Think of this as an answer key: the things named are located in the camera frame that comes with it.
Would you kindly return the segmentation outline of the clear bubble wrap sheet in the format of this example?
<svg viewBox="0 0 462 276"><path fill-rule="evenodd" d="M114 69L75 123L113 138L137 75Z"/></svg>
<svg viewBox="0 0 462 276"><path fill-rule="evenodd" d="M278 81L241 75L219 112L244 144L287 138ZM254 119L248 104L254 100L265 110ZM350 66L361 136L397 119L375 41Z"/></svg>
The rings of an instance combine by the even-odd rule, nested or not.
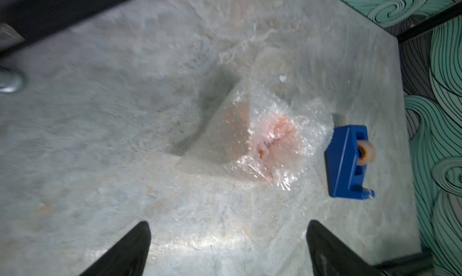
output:
<svg viewBox="0 0 462 276"><path fill-rule="evenodd" d="M263 83L240 81L179 161L190 174L258 180L290 190L332 140L330 107L283 100Z"/></svg>

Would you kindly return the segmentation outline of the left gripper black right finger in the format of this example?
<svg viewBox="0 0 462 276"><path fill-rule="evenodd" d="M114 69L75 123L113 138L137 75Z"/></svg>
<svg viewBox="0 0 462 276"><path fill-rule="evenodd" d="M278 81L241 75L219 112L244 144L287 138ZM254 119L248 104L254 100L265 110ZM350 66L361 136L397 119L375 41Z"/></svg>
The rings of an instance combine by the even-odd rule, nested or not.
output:
<svg viewBox="0 0 462 276"><path fill-rule="evenodd" d="M353 250L317 220L311 220L306 234L315 276L381 276Z"/></svg>

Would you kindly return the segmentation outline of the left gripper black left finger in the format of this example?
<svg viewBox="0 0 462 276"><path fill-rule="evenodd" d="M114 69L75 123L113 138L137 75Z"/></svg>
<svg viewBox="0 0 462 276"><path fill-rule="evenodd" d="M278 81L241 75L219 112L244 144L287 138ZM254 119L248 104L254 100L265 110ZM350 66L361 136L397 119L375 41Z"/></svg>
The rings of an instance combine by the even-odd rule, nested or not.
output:
<svg viewBox="0 0 462 276"><path fill-rule="evenodd" d="M83 276L141 276L151 243L148 222L141 221L89 266Z"/></svg>

